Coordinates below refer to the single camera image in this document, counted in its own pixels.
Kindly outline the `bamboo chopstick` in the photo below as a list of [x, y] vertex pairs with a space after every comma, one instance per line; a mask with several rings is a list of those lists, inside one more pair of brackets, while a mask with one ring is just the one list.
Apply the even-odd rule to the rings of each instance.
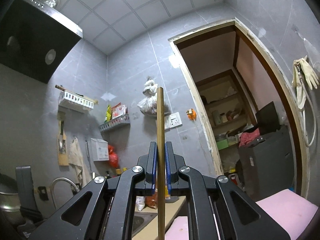
[[163, 88], [157, 88], [157, 192], [158, 239], [165, 240], [165, 156], [164, 156], [164, 96]]

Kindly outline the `steel faucet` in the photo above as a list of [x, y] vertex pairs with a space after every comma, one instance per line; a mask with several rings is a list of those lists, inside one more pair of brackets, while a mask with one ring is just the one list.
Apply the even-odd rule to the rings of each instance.
[[66, 177], [55, 178], [49, 188], [55, 210], [66, 204], [80, 191], [76, 183]]

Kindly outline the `steel sink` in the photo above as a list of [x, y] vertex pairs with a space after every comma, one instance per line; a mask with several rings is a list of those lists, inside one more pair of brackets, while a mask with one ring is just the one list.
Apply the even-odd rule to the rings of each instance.
[[132, 237], [143, 230], [156, 217], [157, 213], [135, 212], [132, 226]]

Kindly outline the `orange snack bag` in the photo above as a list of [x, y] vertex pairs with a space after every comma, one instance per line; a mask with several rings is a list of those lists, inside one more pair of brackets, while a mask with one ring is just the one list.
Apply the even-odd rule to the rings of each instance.
[[158, 207], [158, 202], [157, 202], [157, 194], [154, 194], [152, 196], [147, 196], [145, 198], [145, 205], [151, 209], [157, 209]]

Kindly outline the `red plastic bag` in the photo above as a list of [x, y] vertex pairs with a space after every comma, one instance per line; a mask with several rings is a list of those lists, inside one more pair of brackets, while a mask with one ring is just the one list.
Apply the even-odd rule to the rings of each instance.
[[116, 154], [114, 147], [112, 145], [108, 145], [108, 163], [113, 168], [118, 168], [119, 166], [119, 157]]

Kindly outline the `dark grey cabinet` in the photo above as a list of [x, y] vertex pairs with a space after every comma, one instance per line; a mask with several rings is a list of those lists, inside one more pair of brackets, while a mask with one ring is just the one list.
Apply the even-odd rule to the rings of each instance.
[[294, 185], [295, 167], [286, 126], [239, 147], [245, 191], [254, 201]]

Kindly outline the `pink floral table cloth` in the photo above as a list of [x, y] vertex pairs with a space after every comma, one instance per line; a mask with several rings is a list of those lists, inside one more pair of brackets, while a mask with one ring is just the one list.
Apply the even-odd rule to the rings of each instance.
[[[291, 239], [297, 239], [303, 233], [318, 209], [315, 204], [289, 189], [257, 201], [256, 204], [284, 228]], [[165, 234], [165, 239], [188, 238], [188, 218], [186, 216], [175, 218]]]

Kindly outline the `red cloth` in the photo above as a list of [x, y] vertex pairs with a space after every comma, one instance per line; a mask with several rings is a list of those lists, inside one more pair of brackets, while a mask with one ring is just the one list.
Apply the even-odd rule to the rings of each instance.
[[259, 128], [256, 128], [252, 132], [243, 132], [241, 136], [239, 137], [239, 147], [244, 146], [252, 142], [255, 138], [260, 136]]

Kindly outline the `hanging plastic bag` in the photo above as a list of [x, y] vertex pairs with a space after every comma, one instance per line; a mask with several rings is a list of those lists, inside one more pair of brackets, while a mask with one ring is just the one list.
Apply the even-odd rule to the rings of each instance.
[[144, 89], [142, 91], [145, 96], [139, 103], [137, 103], [137, 107], [139, 110], [148, 116], [156, 116], [157, 115], [157, 89], [159, 85], [155, 83], [155, 81], [148, 77], [146, 83], [144, 83]]

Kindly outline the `cream rubber gloves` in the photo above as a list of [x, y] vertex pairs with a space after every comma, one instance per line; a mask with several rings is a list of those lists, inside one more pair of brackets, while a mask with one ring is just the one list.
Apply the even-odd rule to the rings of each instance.
[[308, 57], [293, 61], [293, 80], [292, 87], [296, 89], [297, 107], [302, 110], [306, 102], [306, 88], [310, 90], [319, 87], [319, 78], [310, 63]]

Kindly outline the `black range hood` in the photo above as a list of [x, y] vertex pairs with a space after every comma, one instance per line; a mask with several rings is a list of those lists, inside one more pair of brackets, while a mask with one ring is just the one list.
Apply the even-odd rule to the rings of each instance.
[[1, 20], [1, 64], [48, 83], [82, 29], [40, 0], [14, 0]]

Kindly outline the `white wall box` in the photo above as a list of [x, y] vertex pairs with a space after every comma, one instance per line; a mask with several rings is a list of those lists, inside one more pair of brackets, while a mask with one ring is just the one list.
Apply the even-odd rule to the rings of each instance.
[[107, 141], [91, 138], [91, 149], [93, 161], [109, 161]]

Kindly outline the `grey wall shelf basket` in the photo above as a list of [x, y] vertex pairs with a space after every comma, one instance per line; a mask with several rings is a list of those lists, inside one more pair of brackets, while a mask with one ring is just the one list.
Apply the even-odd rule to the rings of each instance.
[[128, 124], [130, 124], [130, 117], [124, 114], [100, 125], [99, 131], [103, 133]]

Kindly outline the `white wall switch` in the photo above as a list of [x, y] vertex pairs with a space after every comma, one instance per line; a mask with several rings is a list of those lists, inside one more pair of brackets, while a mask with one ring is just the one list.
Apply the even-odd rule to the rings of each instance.
[[178, 112], [164, 117], [164, 129], [171, 129], [182, 125], [181, 117]]

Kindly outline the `white wall basket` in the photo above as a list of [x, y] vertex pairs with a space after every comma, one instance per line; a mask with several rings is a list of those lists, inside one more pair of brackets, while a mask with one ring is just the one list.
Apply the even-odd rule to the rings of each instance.
[[55, 85], [55, 88], [61, 91], [58, 100], [59, 107], [64, 107], [80, 113], [88, 113], [99, 103], [96, 99], [73, 93], [62, 86]]

